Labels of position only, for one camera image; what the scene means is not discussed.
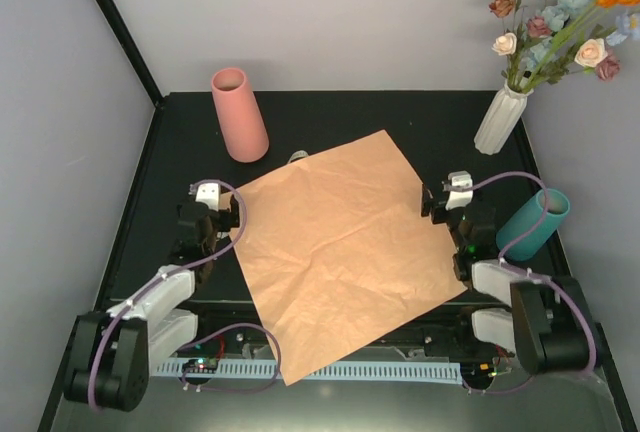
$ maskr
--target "brown paper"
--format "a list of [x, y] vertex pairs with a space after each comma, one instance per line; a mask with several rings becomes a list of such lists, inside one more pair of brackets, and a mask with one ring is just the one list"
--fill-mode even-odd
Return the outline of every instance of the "brown paper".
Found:
[[465, 289], [445, 225], [420, 217], [421, 181], [385, 131], [240, 188], [236, 254], [287, 385]]

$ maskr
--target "teal cup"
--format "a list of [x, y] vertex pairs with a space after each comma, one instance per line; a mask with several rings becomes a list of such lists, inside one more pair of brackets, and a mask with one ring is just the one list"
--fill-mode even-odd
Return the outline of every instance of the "teal cup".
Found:
[[[530, 259], [549, 240], [565, 219], [571, 204], [566, 195], [556, 189], [547, 189], [549, 194], [549, 211], [542, 223], [527, 237], [510, 247], [507, 258], [522, 261]], [[533, 227], [542, 215], [544, 192], [538, 191], [531, 197], [496, 234], [496, 244], [502, 250], [509, 242], [524, 234]]]

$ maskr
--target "pink cylinder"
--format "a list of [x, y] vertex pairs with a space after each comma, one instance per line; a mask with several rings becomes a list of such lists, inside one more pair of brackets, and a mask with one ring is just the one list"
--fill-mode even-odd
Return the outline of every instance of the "pink cylinder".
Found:
[[254, 162], [266, 154], [269, 137], [247, 74], [222, 69], [211, 79], [211, 91], [229, 155], [238, 162]]

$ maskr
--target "ribbed white vase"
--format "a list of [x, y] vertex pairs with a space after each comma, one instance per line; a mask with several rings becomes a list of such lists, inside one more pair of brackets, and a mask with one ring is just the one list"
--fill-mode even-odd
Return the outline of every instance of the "ribbed white vase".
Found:
[[505, 81], [504, 87], [496, 93], [482, 124], [480, 124], [474, 139], [476, 149], [487, 155], [500, 152], [524, 112], [527, 106], [527, 97], [532, 92], [533, 90], [526, 94], [514, 92]]

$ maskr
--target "gray wall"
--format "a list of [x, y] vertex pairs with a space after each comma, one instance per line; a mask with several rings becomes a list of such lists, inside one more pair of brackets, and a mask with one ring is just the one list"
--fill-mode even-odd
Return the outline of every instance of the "gray wall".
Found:
[[496, 89], [491, 0], [115, 0], [162, 91]]
[[0, 430], [33, 431], [151, 118], [93, 0], [0, 0]]
[[525, 121], [543, 179], [571, 199], [562, 242], [640, 421], [640, 42], [616, 55], [623, 70], [613, 82], [570, 76], [543, 86]]

